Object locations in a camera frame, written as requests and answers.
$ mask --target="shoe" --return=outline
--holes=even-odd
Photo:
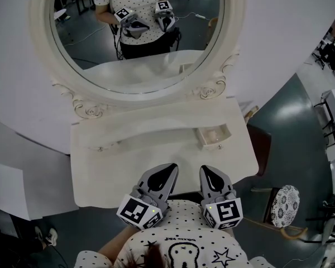
[[[44,238],[42,237],[42,231],[38,226],[35,226],[35,235],[40,241],[44,240]]]
[[[57,245],[57,238],[58,234],[54,228],[51,228],[49,234],[46,236],[46,241],[49,246],[56,246]]]

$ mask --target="floor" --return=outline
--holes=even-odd
[[[109,26],[97,21],[93,10],[78,15],[76,4],[68,1],[65,8],[71,19],[58,23],[56,28],[71,58],[82,69],[117,60],[114,36]],[[196,18],[195,15],[184,17],[191,12],[208,19],[217,17],[219,0],[169,0],[169,2],[173,6],[175,17],[182,17],[176,23],[182,34],[179,50],[204,50],[208,20]],[[84,4],[89,6],[89,0],[84,0]]]
[[[272,144],[264,176],[253,176],[234,185],[242,198],[246,217],[261,220],[266,195],[251,193],[252,187],[295,186],[301,203],[294,226],[309,228],[308,238],[318,235],[320,223],[306,223],[316,216],[317,207],[332,194],[332,181],[325,155],[323,134],[314,108],[302,83],[294,75],[285,86],[250,120],[254,126],[271,133]],[[68,266],[73,267],[81,250],[97,250],[124,224],[115,209],[82,208],[75,212],[45,217],[36,223],[44,232],[53,226],[59,233],[57,250]],[[234,229],[236,239],[249,258],[264,256],[272,265],[282,268],[290,259],[304,259],[318,249],[318,244],[285,240],[279,232],[243,220]],[[293,261],[287,267],[317,267],[325,248],[304,262]],[[34,258],[40,268],[62,264],[60,256],[47,249]]]
[[[316,105],[320,102],[323,92],[335,89],[335,73],[328,65],[325,65],[323,70],[320,64],[315,62],[315,57],[312,55],[299,67],[296,74],[303,84],[308,97],[312,101],[312,105]],[[315,112],[317,113],[320,125],[324,127],[329,121],[329,117],[326,114],[326,107],[318,106],[315,108]],[[324,129],[324,133],[330,133],[330,131],[331,128],[329,127]],[[325,138],[325,142],[327,145],[334,144],[333,135]]]

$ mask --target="wire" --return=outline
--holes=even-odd
[[[190,13],[188,13],[186,16],[184,16],[184,17],[175,17],[175,18],[178,18],[178,19],[183,19],[183,18],[187,18],[187,17],[189,17],[191,14],[195,14],[195,15],[197,15],[195,12],[190,12]]]
[[[289,260],[282,268],[285,268],[289,263],[291,263],[292,261],[294,261],[294,260],[297,260],[297,261],[300,261],[300,262],[302,262],[302,261],[305,261],[305,260],[307,260],[307,259],[309,259],[310,257],[312,257],[321,247],[323,247],[323,245],[320,245],[312,254],[310,254],[307,258],[305,258],[305,259],[291,259],[291,260]]]
[[[120,45],[120,42],[122,40],[122,28],[121,28],[121,32],[119,35],[119,39],[118,39],[118,43],[116,43],[116,36],[114,35],[114,48],[116,49],[116,54],[117,54],[117,59],[118,60],[123,60],[123,52],[122,50],[118,50],[118,47]]]
[[[62,258],[62,261],[65,262],[66,266],[63,266],[62,264],[58,264],[59,268],[68,268],[66,260],[63,258],[62,254],[55,248],[55,246],[52,246],[52,248],[58,253],[58,255]]]
[[[176,36],[176,41],[178,42],[177,45],[176,45],[176,50],[175,51],[178,51],[179,49],[179,44],[180,44],[180,40],[182,39],[183,35],[181,34],[180,32],[180,29],[178,28],[178,34]]]
[[[203,19],[203,20],[210,21],[210,19],[207,19],[206,17],[205,17],[205,18],[202,18],[202,17],[203,17],[202,15],[196,14],[195,12],[190,12],[190,13],[188,13],[188,14],[187,14],[186,16],[184,16],[184,17],[174,17],[174,18],[177,19],[176,21],[178,21],[178,20],[180,20],[180,19],[189,17],[191,14],[195,14],[195,17],[196,17],[196,18],[200,18],[200,19]]]
[[[95,61],[84,60],[84,59],[78,59],[78,58],[73,58],[73,57],[71,57],[71,59],[73,59],[73,60],[81,60],[81,61],[86,61],[86,62],[88,62],[88,63],[92,63],[92,64],[95,64],[95,65],[99,65],[99,64],[98,64],[98,63],[96,63]]]
[[[78,43],[80,43],[80,42],[83,42],[84,40],[86,40],[86,39],[88,39],[89,37],[91,37],[91,35],[94,35],[94,34],[97,33],[98,31],[103,30],[105,27],[107,27],[107,25],[108,25],[108,24],[104,25],[102,28],[99,28],[99,29],[95,30],[93,33],[90,33],[90,34],[89,34],[87,37],[85,37],[84,39],[82,39],[82,40],[80,40],[80,41],[78,41],[78,42],[75,42],[74,44],[66,44],[66,45],[64,45],[63,47],[74,46],[74,45],[76,45],[76,44],[78,44]]]

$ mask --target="ornate mirror frame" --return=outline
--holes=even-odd
[[[83,70],[58,42],[52,4],[53,0],[30,0],[31,38],[39,58],[51,74],[53,86],[58,87],[62,94],[72,96],[75,112],[81,118],[91,119],[117,110],[173,102],[186,96],[208,99],[222,94],[226,87],[227,69],[239,54],[235,46],[243,24],[246,0],[219,0],[216,30],[197,62],[181,74],[180,82],[141,94],[114,92],[83,78]]]

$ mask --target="white shirt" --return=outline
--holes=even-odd
[[[170,200],[169,206],[156,227],[137,232],[125,243],[114,265],[99,253],[82,251],[75,268],[118,267],[131,252],[142,264],[142,255],[153,243],[160,245],[161,255],[171,268],[253,268],[235,238],[209,228],[199,205],[188,200]]]
[[[143,19],[149,25],[150,29],[144,32],[139,39],[122,35],[122,42],[128,45],[141,45],[154,42],[164,34],[154,18],[155,5],[158,1],[159,0],[94,0],[94,3],[103,6],[111,2],[115,12],[123,7],[136,11],[139,18]]]

